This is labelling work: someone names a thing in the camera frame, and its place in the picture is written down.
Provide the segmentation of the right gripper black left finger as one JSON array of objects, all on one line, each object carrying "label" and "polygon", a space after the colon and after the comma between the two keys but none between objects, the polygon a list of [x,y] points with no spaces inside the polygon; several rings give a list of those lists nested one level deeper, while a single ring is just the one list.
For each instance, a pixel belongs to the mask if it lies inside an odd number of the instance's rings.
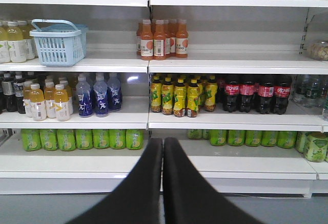
[{"label": "right gripper black left finger", "polygon": [[162,152],[162,139],[151,138],[114,191],[68,223],[159,223]]}]

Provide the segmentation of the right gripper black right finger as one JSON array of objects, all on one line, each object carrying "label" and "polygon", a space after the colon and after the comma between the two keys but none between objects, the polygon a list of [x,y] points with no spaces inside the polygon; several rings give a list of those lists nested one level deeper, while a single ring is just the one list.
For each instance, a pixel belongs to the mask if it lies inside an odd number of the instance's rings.
[{"label": "right gripper black right finger", "polygon": [[261,223],[217,192],[175,137],[164,140],[163,200],[166,223]]}]

